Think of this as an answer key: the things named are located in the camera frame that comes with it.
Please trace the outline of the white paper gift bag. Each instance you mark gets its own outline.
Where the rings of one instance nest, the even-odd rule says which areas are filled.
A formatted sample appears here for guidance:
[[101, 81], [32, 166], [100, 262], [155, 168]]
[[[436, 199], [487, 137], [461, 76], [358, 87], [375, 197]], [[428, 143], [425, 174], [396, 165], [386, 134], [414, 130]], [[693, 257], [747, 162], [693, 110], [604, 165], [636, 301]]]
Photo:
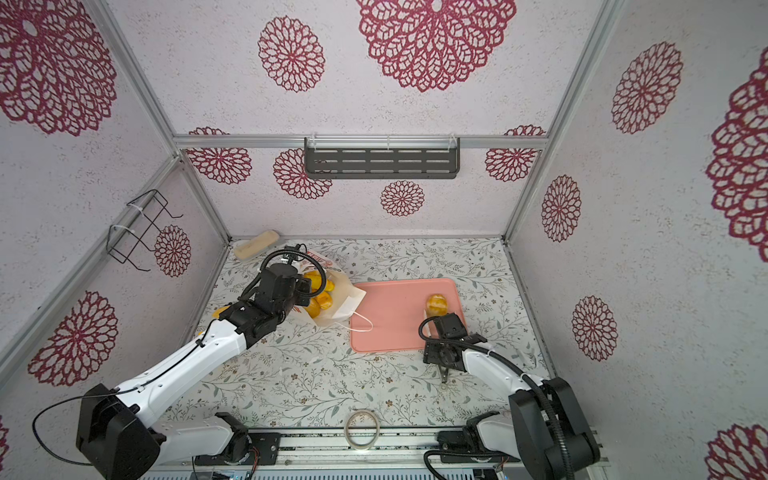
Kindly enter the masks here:
[[310, 300], [309, 306], [294, 306], [291, 315], [300, 320], [312, 321], [320, 328], [338, 326], [355, 333], [371, 332], [373, 323], [357, 312], [366, 292], [354, 286], [334, 261], [313, 251], [308, 251], [308, 254], [323, 267], [326, 286], [318, 296]]

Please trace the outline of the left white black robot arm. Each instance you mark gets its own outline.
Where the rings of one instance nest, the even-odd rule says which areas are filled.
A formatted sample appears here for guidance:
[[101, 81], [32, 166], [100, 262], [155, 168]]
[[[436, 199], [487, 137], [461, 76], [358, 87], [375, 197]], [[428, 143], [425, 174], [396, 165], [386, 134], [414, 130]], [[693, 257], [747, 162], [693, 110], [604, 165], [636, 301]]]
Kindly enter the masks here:
[[247, 427], [220, 412], [191, 422], [161, 417], [208, 373], [273, 333], [297, 305], [306, 306], [311, 282], [289, 264], [263, 268], [244, 296], [221, 311], [204, 333], [113, 389], [99, 384], [81, 401], [76, 447], [106, 479], [139, 479], [153, 466], [197, 456], [245, 459]]

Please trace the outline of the round fake bread roll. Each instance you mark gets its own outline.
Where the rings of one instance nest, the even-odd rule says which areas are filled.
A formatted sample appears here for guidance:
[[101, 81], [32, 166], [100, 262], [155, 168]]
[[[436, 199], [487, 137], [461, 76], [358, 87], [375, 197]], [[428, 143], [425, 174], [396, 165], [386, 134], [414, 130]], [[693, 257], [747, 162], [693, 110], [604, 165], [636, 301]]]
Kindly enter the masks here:
[[449, 313], [448, 301], [441, 294], [433, 294], [428, 297], [425, 304], [425, 315], [427, 318], [440, 317]]

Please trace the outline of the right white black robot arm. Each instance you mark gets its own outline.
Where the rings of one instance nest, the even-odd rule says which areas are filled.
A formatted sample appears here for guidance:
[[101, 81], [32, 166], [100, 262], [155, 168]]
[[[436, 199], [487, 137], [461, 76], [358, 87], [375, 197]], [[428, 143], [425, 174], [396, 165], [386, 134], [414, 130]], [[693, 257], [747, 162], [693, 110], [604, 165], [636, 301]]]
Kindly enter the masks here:
[[528, 373], [495, 351], [480, 334], [471, 334], [458, 315], [424, 319], [417, 328], [424, 340], [423, 361], [442, 374], [467, 373], [507, 398], [507, 415], [492, 411], [466, 422], [457, 447], [428, 450], [427, 470], [444, 476], [431, 459], [520, 461], [533, 479], [574, 479], [601, 460], [600, 447], [570, 384]]

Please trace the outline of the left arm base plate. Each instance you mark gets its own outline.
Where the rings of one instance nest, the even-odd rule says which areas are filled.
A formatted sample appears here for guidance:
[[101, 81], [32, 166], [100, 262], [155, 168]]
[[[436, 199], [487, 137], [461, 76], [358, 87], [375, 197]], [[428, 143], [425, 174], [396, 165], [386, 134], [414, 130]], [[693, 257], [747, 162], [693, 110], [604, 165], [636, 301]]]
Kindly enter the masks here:
[[194, 458], [195, 466], [272, 466], [277, 461], [282, 435], [280, 433], [251, 432], [238, 434], [217, 455]]

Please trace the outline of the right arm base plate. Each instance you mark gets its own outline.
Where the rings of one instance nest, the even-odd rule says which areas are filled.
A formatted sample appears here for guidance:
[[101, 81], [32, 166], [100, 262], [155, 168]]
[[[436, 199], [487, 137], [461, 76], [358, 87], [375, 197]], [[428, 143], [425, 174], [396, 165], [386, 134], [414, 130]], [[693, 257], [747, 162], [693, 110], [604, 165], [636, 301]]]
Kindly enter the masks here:
[[486, 447], [473, 430], [441, 430], [436, 435], [440, 460], [443, 463], [519, 462], [516, 456]]

